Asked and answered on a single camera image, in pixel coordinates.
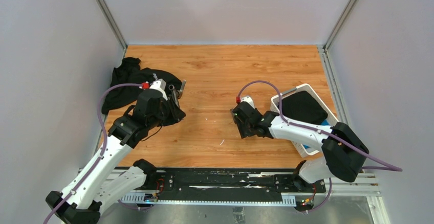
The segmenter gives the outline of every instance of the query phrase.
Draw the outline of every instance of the white wall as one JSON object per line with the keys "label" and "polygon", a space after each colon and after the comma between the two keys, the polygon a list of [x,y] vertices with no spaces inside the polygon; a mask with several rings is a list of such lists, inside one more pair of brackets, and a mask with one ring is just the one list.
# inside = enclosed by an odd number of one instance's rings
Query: white wall
{"label": "white wall", "polygon": [[348,0],[105,0],[128,44],[322,44]]}
{"label": "white wall", "polygon": [[89,160],[121,55],[95,0],[0,0],[0,223],[42,223]]}
{"label": "white wall", "polygon": [[371,154],[391,223],[432,223],[434,0],[360,0],[330,50],[351,126]]}

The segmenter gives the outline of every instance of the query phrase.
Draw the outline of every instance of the black cloth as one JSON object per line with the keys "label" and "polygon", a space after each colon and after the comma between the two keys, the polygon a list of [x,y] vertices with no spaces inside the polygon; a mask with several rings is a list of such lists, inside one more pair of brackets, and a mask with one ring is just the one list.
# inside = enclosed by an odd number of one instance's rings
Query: black cloth
{"label": "black cloth", "polygon": [[[166,82],[165,91],[170,94],[169,85],[175,86],[177,90],[181,88],[181,80],[179,80],[172,73],[162,70],[153,70],[149,68],[140,69],[140,59],[138,58],[124,58],[118,68],[113,68],[112,82],[110,87],[122,83],[143,83],[149,82],[150,84],[157,79],[163,79]],[[105,97],[104,104],[102,105],[101,112],[108,114],[109,110],[124,107],[137,100],[139,94],[142,92],[137,87],[119,87],[108,93]]]}
{"label": "black cloth", "polygon": [[298,121],[320,125],[328,116],[321,105],[307,92],[301,91],[282,100],[284,116]]}

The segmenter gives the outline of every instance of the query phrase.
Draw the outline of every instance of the white basket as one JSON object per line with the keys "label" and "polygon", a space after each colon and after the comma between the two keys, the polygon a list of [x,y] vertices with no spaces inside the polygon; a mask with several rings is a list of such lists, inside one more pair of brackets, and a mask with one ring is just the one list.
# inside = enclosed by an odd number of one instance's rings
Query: white basket
{"label": "white basket", "polygon": [[[295,88],[292,88],[288,91],[283,92],[282,95],[282,99],[295,94],[297,92],[301,92],[301,91],[307,91],[318,103],[319,105],[322,107],[322,109],[324,109],[328,116],[327,116],[327,122],[330,125],[336,125],[336,123],[338,122],[338,119],[335,117],[335,115],[330,111],[330,109],[326,106],[326,104],[324,104],[324,102],[321,100],[321,98],[318,96],[318,94],[316,94],[316,92],[313,90],[313,88],[305,83],[302,85],[299,85]],[[279,95],[275,95],[271,98],[271,110],[275,111],[275,112],[279,112],[279,108],[277,107],[277,104],[279,103]],[[311,155],[315,155],[317,154],[319,151],[313,149],[312,147],[309,148],[305,148],[302,144],[300,143],[296,143],[296,142],[292,142],[292,144],[295,146],[295,149],[297,149],[298,153],[300,154],[300,156],[302,158],[306,157],[306,156],[311,156]]]}

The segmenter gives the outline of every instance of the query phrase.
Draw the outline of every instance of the red connector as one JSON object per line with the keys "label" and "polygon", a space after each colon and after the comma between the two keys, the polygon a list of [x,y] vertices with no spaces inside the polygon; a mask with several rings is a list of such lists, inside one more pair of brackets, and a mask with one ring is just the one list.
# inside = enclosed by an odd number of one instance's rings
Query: red connector
{"label": "red connector", "polygon": [[142,83],[142,89],[147,89],[147,88],[149,88],[149,82]]}

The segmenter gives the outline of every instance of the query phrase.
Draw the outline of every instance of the wooden table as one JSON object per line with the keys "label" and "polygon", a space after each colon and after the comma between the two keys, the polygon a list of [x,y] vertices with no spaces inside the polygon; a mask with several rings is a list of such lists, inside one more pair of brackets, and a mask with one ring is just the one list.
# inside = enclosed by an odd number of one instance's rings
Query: wooden table
{"label": "wooden table", "polygon": [[[291,142],[240,138],[229,110],[240,89],[253,80],[270,81],[281,92],[309,83],[335,113],[316,46],[129,46],[125,56],[140,58],[142,68],[186,79],[179,102],[187,116],[138,144],[121,166],[143,158],[171,167],[296,167],[301,157]],[[264,113],[276,93],[258,83],[243,95],[250,95]],[[126,108],[110,111],[107,129]]]}

